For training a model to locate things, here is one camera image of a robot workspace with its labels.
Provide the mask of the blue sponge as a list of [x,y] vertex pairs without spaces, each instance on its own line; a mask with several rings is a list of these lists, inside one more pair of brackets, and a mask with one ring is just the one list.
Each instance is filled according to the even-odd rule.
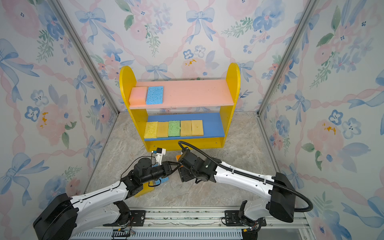
[[159,179],[157,179],[157,180],[155,181],[155,184],[156,184],[156,185],[160,185],[160,184],[162,184],[162,183],[167,182],[168,180],[169,180],[169,177],[159,178]]
[[163,103],[164,87],[148,87],[146,105],[161,105]]

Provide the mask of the yellow sponge with green back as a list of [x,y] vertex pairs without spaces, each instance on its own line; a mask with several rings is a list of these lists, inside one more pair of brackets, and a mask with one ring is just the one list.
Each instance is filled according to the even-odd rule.
[[157,138],[169,137],[169,122],[158,122]]

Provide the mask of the pale yellow sponge underneath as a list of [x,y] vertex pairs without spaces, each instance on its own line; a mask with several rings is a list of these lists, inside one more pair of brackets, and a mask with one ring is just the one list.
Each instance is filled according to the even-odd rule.
[[192,136],[192,121],[181,121],[181,137],[191,137]]

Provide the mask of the small yellow sponge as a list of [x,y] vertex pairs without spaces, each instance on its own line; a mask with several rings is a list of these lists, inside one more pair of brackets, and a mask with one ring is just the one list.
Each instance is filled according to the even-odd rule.
[[202,120],[192,120],[192,136],[203,136],[204,135],[204,127]]

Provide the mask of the thick yellow sponge front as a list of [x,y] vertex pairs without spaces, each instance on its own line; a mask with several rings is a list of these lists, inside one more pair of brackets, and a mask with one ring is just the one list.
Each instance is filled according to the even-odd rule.
[[142,195],[150,193],[150,192],[152,192],[154,190],[155,190],[155,187],[150,187],[149,183],[145,183],[145,184],[143,184],[143,189],[135,195],[135,198],[138,198],[138,197],[140,197]]

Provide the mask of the bright yellow cellulose sponge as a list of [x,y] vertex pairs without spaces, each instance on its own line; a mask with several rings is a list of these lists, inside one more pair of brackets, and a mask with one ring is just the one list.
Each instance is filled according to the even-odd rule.
[[158,122],[147,122],[144,139],[156,139],[157,138]]

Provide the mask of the yellow pink blue toy shelf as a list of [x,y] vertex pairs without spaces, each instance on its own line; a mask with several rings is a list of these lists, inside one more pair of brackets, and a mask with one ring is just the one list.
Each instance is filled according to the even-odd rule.
[[[134,88],[163,87],[163,102],[159,105],[134,104]],[[130,67],[120,72],[120,90],[124,103],[148,152],[157,148],[178,151],[178,141],[187,141],[201,149],[217,149],[225,145],[241,88],[241,74],[235,63],[229,65],[224,80],[186,80],[138,82]],[[218,112],[200,112],[150,116],[148,110],[219,107]],[[203,122],[202,136],[145,138],[149,122]]]

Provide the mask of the pink orange sponge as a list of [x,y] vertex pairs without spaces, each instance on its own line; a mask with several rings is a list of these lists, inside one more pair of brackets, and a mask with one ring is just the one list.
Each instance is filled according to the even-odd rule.
[[148,87],[134,87],[131,90],[129,103],[131,106],[140,106],[146,104]]

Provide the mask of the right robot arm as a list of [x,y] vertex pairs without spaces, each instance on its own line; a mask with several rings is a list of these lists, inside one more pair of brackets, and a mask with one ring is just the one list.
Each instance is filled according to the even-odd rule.
[[203,160],[189,150],[178,157],[178,162],[182,165],[179,173],[183,182],[194,179],[196,183],[226,184],[259,197],[255,201],[244,200],[237,217],[225,217],[227,225],[257,226],[265,217],[274,217],[285,223],[294,221],[296,195],[289,191],[293,186],[284,175],[253,174],[218,159]]

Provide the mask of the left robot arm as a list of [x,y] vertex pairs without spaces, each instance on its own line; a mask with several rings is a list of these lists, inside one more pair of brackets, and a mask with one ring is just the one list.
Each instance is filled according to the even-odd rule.
[[125,200],[150,181],[165,178],[180,167],[180,163],[169,161],[154,167],[149,158],[140,158],[133,170],[108,187],[72,197],[58,195],[34,221],[36,235],[39,240],[68,240],[103,225],[126,226],[132,213]]

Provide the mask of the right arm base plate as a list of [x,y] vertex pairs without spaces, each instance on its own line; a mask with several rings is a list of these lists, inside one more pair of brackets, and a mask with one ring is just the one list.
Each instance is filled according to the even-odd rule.
[[267,223],[265,218],[260,218],[258,220],[251,220],[246,217],[244,214],[240,214],[239,210],[226,210],[224,211],[224,217],[222,218],[222,223],[228,227],[266,227]]

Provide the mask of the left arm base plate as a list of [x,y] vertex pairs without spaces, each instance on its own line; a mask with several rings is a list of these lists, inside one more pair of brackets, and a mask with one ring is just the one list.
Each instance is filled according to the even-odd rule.
[[146,218],[145,210],[133,210],[123,213],[114,223],[104,224],[103,227],[142,227]]

